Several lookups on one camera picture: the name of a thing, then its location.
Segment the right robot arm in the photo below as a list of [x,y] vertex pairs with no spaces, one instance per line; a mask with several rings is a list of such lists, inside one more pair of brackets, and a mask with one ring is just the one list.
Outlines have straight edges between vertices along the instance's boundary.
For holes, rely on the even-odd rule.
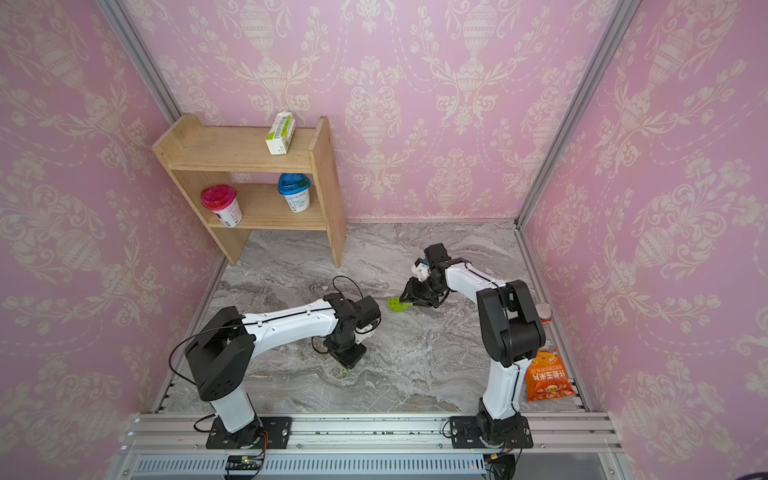
[[476,415],[481,438],[490,445],[531,448],[520,396],[546,333],[528,285],[483,273],[463,258],[450,257],[441,243],[427,247],[411,271],[400,302],[438,308],[451,293],[458,293],[477,307],[482,343],[491,359]]

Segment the green lego brick base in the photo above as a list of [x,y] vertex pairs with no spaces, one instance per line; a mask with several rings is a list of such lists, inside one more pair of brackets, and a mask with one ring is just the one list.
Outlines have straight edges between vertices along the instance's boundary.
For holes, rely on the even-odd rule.
[[395,313],[405,312],[413,306],[412,302],[401,301],[399,298],[389,298],[387,300],[387,307],[389,310]]

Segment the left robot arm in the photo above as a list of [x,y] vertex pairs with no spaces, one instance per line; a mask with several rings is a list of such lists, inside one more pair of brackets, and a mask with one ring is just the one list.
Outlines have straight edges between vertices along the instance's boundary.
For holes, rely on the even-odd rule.
[[191,382],[199,398],[214,410],[206,447],[225,449],[284,449],[292,419],[262,420],[243,381],[257,356],[300,340],[323,340],[323,352],[347,369],[366,353],[357,339],[381,321],[381,311],[370,296],[353,301],[340,293],[309,304],[258,314],[235,307],[218,311],[206,326],[182,342]]

